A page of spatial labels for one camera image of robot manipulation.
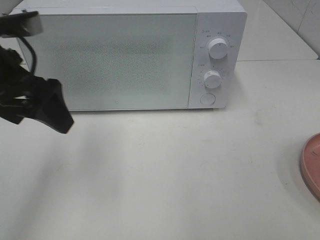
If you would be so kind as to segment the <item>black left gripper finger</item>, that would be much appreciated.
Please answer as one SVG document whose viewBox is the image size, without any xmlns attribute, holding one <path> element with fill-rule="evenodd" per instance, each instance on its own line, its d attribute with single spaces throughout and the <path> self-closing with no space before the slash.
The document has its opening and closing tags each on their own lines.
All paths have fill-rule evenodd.
<svg viewBox="0 0 320 240">
<path fill-rule="evenodd" d="M 25 118 L 41 122 L 66 134 L 74 120 L 57 79 L 44 79 L 21 66 L 13 49 L 0 48 L 0 117 L 14 124 Z"/>
</svg>

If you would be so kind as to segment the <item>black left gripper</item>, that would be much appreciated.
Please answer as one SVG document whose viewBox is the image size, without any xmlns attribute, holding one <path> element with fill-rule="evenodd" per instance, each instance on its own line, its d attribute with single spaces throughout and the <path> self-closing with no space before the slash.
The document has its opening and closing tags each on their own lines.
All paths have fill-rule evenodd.
<svg viewBox="0 0 320 240">
<path fill-rule="evenodd" d="M 21 67 L 23 59 L 16 50 L 0 48 L 0 81 L 2 83 L 23 83 L 25 81 L 38 83 L 43 78 L 35 76 L 37 55 L 27 37 L 43 32 L 40 15 L 37 11 L 23 11 L 18 14 L 5 15 L 0 18 L 0 36 L 4 38 L 17 38 L 31 54 L 31 69 Z"/>
</svg>

